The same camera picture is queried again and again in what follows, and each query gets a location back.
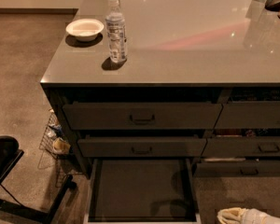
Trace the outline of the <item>drawer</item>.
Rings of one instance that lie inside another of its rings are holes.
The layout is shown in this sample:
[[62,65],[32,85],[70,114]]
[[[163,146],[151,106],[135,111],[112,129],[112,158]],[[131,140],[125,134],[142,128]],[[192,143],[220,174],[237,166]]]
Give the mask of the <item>drawer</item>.
[[63,112],[72,130],[212,129],[221,105],[211,103],[73,103]]
[[207,140],[203,157],[280,157],[280,137],[217,137]]
[[280,129],[280,101],[224,104],[217,129]]
[[90,137],[77,141],[84,157],[200,156],[205,139],[195,137]]
[[97,159],[83,224],[201,224],[188,159]]
[[195,177],[264,177],[280,176],[280,161],[239,161],[198,163]]

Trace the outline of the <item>clear plastic water bottle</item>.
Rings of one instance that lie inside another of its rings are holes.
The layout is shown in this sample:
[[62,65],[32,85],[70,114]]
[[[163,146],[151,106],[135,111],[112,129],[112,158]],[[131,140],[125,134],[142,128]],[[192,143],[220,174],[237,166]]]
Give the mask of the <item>clear plastic water bottle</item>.
[[120,10],[119,0],[107,0],[109,11],[105,16],[110,59],[113,63],[127,60],[127,37],[125,19]]

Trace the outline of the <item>white bowl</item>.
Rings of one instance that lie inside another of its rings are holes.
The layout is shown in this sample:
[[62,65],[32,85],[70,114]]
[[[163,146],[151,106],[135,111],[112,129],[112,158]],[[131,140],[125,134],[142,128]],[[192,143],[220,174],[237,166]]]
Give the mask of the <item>white bowl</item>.
[[78,41],[94,40],[104,30],[104,25],[95,19],[80,19],[69,23],[65,31]]

